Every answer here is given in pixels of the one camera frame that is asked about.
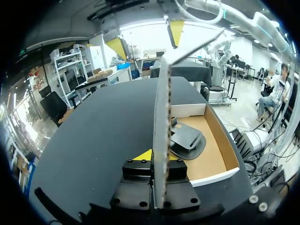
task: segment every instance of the jeans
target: jeans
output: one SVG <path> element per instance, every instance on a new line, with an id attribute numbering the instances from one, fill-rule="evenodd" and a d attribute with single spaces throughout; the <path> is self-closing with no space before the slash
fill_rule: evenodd
<path id="1" fill-rule="evenodd" d="M 269 106 L 274 107 L 276 105 L 275 102 L 273 102 L 273 100 L 270 96 L 261 97 L 258 100 L 258 103 L 259 103 L 259 107 L 258 107 L 257 115 L 258 115 L 259 118 L 263 115 L 265 107 L 269 107 Z"/>

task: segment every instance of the white t-shirt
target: white t-shirt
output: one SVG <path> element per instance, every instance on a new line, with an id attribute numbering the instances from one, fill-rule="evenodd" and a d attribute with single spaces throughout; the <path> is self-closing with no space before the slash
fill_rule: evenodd
<path id="1" fill-rule="evenodd" d="M 281 100 L 282 96 L 284 96 L 285 101 L 287 101 L 287 98 L 290 93 L 290 83 L 288 81 L 284 82 L 281 79 L 281 75 L 274 75 L 272 79 L 269 81 L 269 83 L 271 87 L 274 87 L 272 93 L 270 94 L 270 97 L 272 98 L 273 102 L 277 104 L 277 102 Z"/>

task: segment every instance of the door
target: door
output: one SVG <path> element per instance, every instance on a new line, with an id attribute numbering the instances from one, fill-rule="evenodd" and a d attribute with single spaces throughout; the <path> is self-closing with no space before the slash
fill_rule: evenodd
<path id="1" fill-rule="evenodd" d="M 90 53 L 92 57 L 92 62 L 93 62 L 93 68 L 98 69 L 104 69 L 104 62 L 103 62 L 103 57 L 101 53 L 101 47 L 100 46 L 92 46 L 90 47 Z"/>

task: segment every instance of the white cabinet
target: white cabinet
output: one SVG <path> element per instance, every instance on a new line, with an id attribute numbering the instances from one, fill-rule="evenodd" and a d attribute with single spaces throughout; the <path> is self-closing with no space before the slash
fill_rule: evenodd
<path id="1" fill-rule="evenodd" d="M 98 68 L 105 69 L 100 46 L 88 47 L 88 48 L 86 48 L 86 53 L 88 55 L 88 59 L 91 62 L 91 66 L 92 66 L 93 70 L 98 69 Z"/>

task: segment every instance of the cardboard tray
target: cardboard tray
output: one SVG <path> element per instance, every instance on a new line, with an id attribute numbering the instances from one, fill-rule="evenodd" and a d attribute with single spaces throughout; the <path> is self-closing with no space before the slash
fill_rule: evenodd
<path id="1" fill-rule="evenodd" d="M 200 130 L 206 138 L 203 152 L 193 160 L 184 160 L 187 176 L 198 187 L 232 177 L 240 165 L 233 146 L 230 144 L 221 124 L 206 104 L 172 105 L 171 116 Z"/>

